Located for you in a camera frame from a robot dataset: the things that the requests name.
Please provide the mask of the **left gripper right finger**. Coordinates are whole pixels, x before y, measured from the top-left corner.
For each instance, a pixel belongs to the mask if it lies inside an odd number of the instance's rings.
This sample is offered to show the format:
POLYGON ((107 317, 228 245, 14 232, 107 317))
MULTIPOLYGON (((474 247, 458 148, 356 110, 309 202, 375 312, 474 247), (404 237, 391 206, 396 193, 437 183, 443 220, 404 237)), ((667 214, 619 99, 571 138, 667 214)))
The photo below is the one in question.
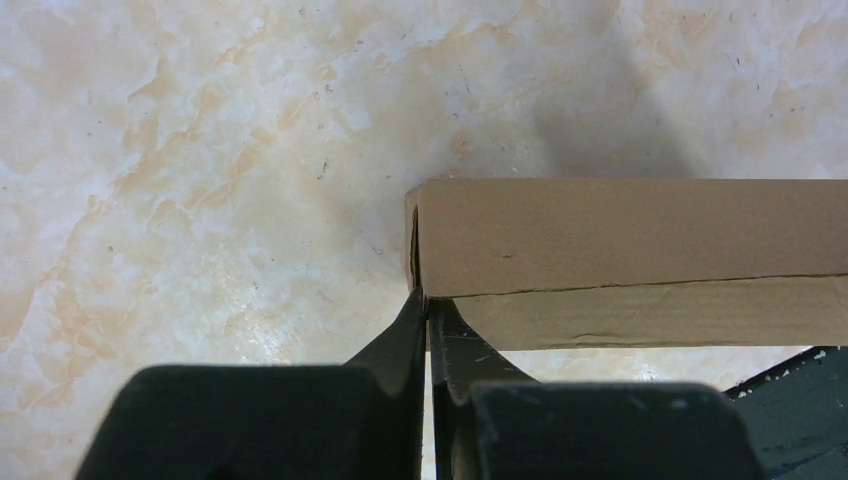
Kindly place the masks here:
POLYGON ((697 383, 541 382, 429 304, 441 479, 761 479, 726 396, 697 383))

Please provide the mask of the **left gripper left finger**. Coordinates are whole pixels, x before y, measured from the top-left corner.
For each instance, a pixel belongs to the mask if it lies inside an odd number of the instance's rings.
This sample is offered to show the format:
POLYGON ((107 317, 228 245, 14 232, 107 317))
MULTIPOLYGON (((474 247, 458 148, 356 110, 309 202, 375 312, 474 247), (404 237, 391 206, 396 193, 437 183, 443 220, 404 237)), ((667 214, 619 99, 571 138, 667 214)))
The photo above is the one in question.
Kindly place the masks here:
POLYGON ((116 395, 80 479, 417 479, 424 297, 332 365, 158 365, 116 395))

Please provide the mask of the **brown cardboard box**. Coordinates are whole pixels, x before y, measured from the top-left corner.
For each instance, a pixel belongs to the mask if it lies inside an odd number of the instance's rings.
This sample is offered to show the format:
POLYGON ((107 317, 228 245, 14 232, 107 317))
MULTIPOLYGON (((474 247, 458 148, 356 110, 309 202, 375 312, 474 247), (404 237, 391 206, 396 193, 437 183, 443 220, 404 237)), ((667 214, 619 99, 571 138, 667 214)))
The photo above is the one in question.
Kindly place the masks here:
POLYGON ((843 180, 432 179, 407 279, 501 350, 847 341, 843 180))

